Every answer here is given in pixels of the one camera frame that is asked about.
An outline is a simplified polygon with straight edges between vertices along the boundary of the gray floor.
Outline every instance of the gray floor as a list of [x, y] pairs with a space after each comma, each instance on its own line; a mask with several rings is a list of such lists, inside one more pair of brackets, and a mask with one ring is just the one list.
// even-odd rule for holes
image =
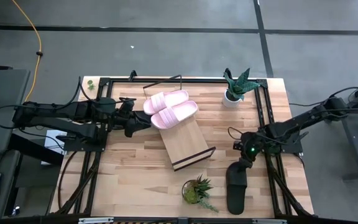
[[[258, 28], [251, 0], [17, 2], [37, 25]], [[259, 3], [266, 29], [358, 30], [358, 0]], [[6, 0], [0, 0], [0, 24], [27, 25], [20, 12]], [[78, 76], [129, 75], [133, 69], [139, 75], [220, 77], [226, 67], [235, 74], [251, 67], [252, 77], [266, 77], [259, 34], [40, 32], [40, 35], [45, 56], [32, 101], [63, 103], [72, 96]], [[267, 45], [274, 77], [285, 79], [291, 102], [314, 103], [341, 88], [358, 86], [358, 35], [267, 35]], [[33, 32], [0, 30], [0, 65], [34, 71], [37, 49]], [[306, 110], [291, 107], [293, 115]], [[358, 221], [358, 180], [341, 180], [342, 175], [357, 171], [341, 124], [321, 123], [308, 131], [302, 144], [315, 213], [325, 218]], [[26, 214], [45, 212], [39, 202], [34, 205], [37, 206], [27, 206], [30, 211]]]

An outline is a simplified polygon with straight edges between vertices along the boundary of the wooden table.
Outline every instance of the wooden table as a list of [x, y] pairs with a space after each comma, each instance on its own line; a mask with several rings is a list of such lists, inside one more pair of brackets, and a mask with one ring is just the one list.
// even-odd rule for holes
[[[97, 89], [89, 90], [86, 84], [92, 80], [98, 86], [100, 77], [84, 77], [83, 87], [87, 95], [95, 97]], [[284, 81], [269, 78], [268, 90], [276, 121], [291, 118]], [[137, 98], [134, 110], [142, 110], [146, 100], [143, 86], [146, 83], [115, 83], [112, 97]], [[254, 92], [248, 92], [238, 108], [226, 108], [222, 97], [226, 84], [222, 83], [184, 83], [190, 100], [199, 106], [196, 120], [209, 147], [216, 146], [211, 158], [197, 162], [187, 168], [174, 172], [165, 146], [157, 129], [138, 131], [133, 138], [126, 138], [123, 131], [109, 133], [106, 151], [102, 153], [98, 180], [93, 200], [92, 216], [115, 217], [230, 217], [230, 218], [270, 218], [273, 217], [272, 200], [265, 159], [258, 155], [254, 166], [247, 169], [248, 188], [246, 190], [245, 210], [241, 215], [232, 215], [226, 207], [227, 167], [239, 159], [239, 151], [232, 149], [233, 139], [227, 134], [232, 126], [241, 131], [256, 131], [259, 120]], [[145, 89], [147, 96], [160, 91], [179, 89], [177, 83], [162, 83]], [[261, 92], [265, 110], [264, 94]], [[77, 153], [68, 166], [63, 178], [62, 201], [69, 198], [80, 178], [84, 153]], [[304, 208], [313, 213], [305, 172], [299, 158], [282, 154], [287, 185]], [[199, 175], [211, 179], [214, 187], [209, 191], [210, 203], [219, 213], [189, 205], [181, 197], [182, 185]], [[281, 191], [278, 190], [280, 208], [284, 211]], [[57, 210], [57, 193], [51, 212]]]

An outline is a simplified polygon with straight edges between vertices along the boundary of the black slipper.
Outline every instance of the black slipper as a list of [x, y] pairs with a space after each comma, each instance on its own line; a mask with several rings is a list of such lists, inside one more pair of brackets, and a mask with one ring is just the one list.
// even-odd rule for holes
[[240, 169], [240, 162], [233, 162], [226, 171], [226, 203], [231, 214], [240, 215], [244, 211], [247, 174]]

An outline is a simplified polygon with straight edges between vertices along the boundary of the succulent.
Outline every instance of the succulent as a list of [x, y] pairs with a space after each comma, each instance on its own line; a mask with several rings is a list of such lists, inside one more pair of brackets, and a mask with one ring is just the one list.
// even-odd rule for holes
[[202, 179], [200, 175], [196, 180], [189, 181], [185, 186], [183, 198], [188, 203], [198, 203], [203, 208], [210, 209], [214, 212], [219, 212], [214, 206], [210, 205], [207, 201], [209, 193], [206, 191], [212, 189], [209, 184], [211, 181], [208, 179]]
[[244, 100], [244, 93], [256, 89], [260, 86], [259, 83], [248, 81], [249, 70], [250, 69], [248, 68], [245, 72], [243, 72], [236, 81], [231, 79], [226, 72], [224, 73], [224, 78], [229, 84], [229, 88], [227, 89], [227, 92], [229, 93], [229, 96], [227, 96], [227, 98], [229, 100]]
[[89, 90], [94, 90], [94, 84], [93, 84], [93, 81], [92, 81], [92, 80], [89, 80], [89, 81], [87, 82], [87, 84], [88, 84], [88, 89], [89, 89]]

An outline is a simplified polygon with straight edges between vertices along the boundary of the pink slide sandal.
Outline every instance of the pink slide sandal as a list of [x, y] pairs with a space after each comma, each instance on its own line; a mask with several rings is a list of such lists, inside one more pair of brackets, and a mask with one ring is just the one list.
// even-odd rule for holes
[[167, 107], [152, 116], [152, 124], [161, 130], [169, 129], [180, 121], [193, 116], [198, 110], [194, 101], [187, 101], [180, 105]]
[[153, 115], [166, 107], [172, 107], [184, 103], [189, 100], [189, 94], [186, 90], [178, 90], [170, 93], [157, 93], [152, 95], [143, 104], [144, 113]]

